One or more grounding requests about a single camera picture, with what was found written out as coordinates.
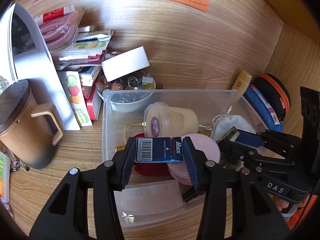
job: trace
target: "wooden surface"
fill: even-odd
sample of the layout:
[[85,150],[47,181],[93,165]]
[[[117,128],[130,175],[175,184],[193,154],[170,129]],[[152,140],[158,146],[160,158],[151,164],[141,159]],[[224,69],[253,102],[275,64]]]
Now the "wooden surface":
[[284,132],[302,135],[300,86],[320,91],[320,46],[296,29],[284,25],[267,73],[287,88],[291,107],[284,121]]
[[[243,69],[253,76],[264,72],[283,26],[264,0],[210,0],[207,13],[168,0],[16,1],[33,16],[72,4],[85,7],[83,25],[116,30],[111,47],[145,46],[149,71],[165,88],[229,88]],[[88,170],[101,163],[101,121],[100,115],[92,127],[66,132],[47,168],[12,174],[10,204],[26,233],[70,168]],[[92,192],[88,207],[94,236]],[[229,199],[227,236],[230,207]],[[124,234],[126,239],[195,239],[200,216],[196,212],[175,223]]]
[[267,0],[284,23],[320,44],[320,28],[302,0]]
[[264,0],[210,0],[204,13],[169,0],[16,0],[33,16],[76,5],[83,25],[113,29],[110,46],[145,46],[165,88],[231,87],[241,70],[263,73],[283,22]]

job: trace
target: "small blue razor blade box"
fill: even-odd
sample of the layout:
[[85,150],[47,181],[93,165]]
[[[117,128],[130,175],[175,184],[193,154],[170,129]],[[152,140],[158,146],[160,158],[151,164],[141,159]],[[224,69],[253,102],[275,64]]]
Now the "small blue razor blade box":
[[137,138],[137,163],[182,162],[181,137]]

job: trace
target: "mug handle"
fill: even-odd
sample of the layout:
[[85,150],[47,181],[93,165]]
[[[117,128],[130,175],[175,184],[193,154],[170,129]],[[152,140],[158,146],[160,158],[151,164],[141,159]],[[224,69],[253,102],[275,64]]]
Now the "mug handle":
[[31,111],[32,118],[46,114],[51,116],[52,120],[54,121],[54,124],[58,128],[57,133],[54,135],[52,139],[52,145],[56,146],[58,141],[60,141],[60,139],[62,138],[64,130],[62,130],[63,123],[55,105],[51,103],[36,105],[33,107]]

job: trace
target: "black case with orange zipper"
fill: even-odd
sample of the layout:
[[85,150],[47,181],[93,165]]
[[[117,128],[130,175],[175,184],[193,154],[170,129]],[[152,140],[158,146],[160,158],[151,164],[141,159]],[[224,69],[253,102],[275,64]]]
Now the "black case with orange zipper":
[[252,83],[268,100],[280,121],[283,121],[290,109],[290,95],[285,86],[273,75],[262,74]]

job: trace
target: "red and white tube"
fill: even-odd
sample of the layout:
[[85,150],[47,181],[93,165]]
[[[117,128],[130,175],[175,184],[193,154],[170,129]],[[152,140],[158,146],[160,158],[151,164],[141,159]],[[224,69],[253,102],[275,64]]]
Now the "red and white tube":
[[35,18],[35,21],[40,26],[41,24],[43,24],[43,23],[45,23],[47,21],[50,21],[52,19],[64,16],[64,15],[70,13],[70,12],[74,12],[75,10],[76,9],[75,9],[74,5],[62,7],[62,8],[55,9],[55,10],[52,10],[50,12],[46,12],[46,13],[44,13],[42,15],[37,16]]

